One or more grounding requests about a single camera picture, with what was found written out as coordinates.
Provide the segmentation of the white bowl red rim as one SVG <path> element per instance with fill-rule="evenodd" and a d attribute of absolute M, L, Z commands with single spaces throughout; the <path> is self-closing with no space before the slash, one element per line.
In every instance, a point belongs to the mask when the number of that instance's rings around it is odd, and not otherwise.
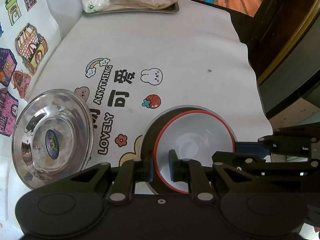
<path fill-rule="evenodd" d="M 233 131 L 216 113 L 199 109 L 178 114 L 161 129 L 153 148 L 156 173 L 167 188 L 187 194 L 187 183 L 171 180 L 170 150 L 175 150 L 179 159 L 193 159 L 211 167 L 215 152 L 234 152 Z"/>

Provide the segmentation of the shiny steel plate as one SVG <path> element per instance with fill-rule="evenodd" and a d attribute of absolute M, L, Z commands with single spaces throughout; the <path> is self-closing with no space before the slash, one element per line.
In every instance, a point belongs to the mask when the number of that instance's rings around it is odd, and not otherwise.
<path fill-rule="evenodd" d="M 93 141 L 93 120 L 84 100 L 67 89 L 48 90 L 31 100 L 16 121 L 14 168 L 26 187 L 42 187 L 82 171 Z"/>

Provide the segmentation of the steel tray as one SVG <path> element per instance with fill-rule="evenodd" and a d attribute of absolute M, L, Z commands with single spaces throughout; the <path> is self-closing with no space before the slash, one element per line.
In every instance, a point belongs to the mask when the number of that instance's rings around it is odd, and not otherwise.
<path fill-rule="evenodd" d="M 82 12 L 83 16 L 86 17 L 92 17 L 97 15 L 103 15 L 103 14 L 115 14 L 115 13 L 122 13 L 122 12 L 151 12 L 151 13 L 164 13 L 164 14 L 173 14 L 180 10 L 179 4 L 176 2 L 172 4 L 169 7 L 166 7 L 164 9 L 146 9 L 146 8 L 139 8 L 139 9 L 133 9 L 133 8 L 127 8 L 127 9 L 117 9 L 112 11 L 98 11 L 93 13 L 86 13 Z"/>

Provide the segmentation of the coloured houses drawing sheet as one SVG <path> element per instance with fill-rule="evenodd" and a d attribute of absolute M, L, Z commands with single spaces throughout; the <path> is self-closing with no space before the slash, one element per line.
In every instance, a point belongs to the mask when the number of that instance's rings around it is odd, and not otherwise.
<path fill-rule="evenodd" d="M 12 163 L 11 139 L 16 121 L 46 63 L 61 42 L 60 30 L 46 0 L 1 0 L 1 239 L 19 239 L 9 191 L 20 187 Z"/>

